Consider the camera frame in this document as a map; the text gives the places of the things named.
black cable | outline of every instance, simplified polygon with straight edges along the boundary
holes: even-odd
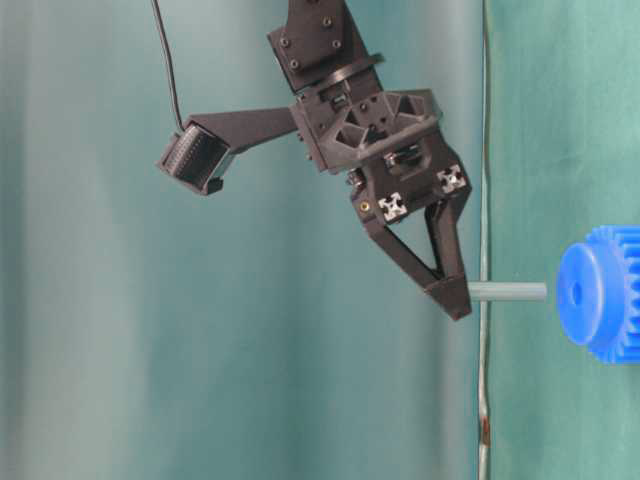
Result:
[[[180,105],[178,104],[178,92],[176,90],[176,77],[173,73],[173,60],[171,59],[171,50],[169,50],[169,42],[167,41],[167,33],[164,30],[164,23],[162,22],[162,15],[160,14],[160,6],[158,0],[151,0],[151,6],[153,7],[153,14],[156,17],[156,27],[160,34],[160,42],[162,43],[162,54],[164,56],[164,63],[167,68],[167,78],[169,80],[169,92],[171,94],[171,108],[173,110],[173,116],[176,120],[178,130],[184,132],[182,126],[182,116],[180,115]]]

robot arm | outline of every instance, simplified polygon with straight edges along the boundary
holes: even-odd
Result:
[[[222,188],[234,154],[298,130],[320,171],[347,172],[351,202],[373,241],[457,320],[471,311],[457,221],[471,193],[439,127],[430,90],[384,91],[344,0],[289,0],[268,35],[295,96],[289,109],[194,115],[160,168],[199,194]],[[424,211],[436,265],[391,227]]]

green curtain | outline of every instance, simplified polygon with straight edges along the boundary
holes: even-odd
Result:
[[[292,101],[265,36],[286,3],[161,2],[185,113]],[[349,5],[385,87],[445,112],[476,278],[481,6]],[[212,198],[169,181],[164,75],[148,1],[0,0],[2,478],[473,478],[476,317],[445,318],[295,136]]]
[[[554,285],[564,250],[637,224],[640,3],[488,1],[492,277]],[[494,305],[492,478],[638,478],[640,370],[565,338],[553,299]]]

bolt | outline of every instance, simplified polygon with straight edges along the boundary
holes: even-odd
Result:
[[[364,178],[362,177],[362,174],[355,169],[349,170],[349,173],[347,174],[347,185],[360,188],[364,185]]]
[[[395,153],[388,153],[384,156],[384,163],[387,168],[393,168],[397,165],[398,155]]]

blue gear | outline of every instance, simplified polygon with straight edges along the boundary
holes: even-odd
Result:
[[[640,363],[640,226],[603,226],[560,265],[557,310],[567,336],[604,363]]]

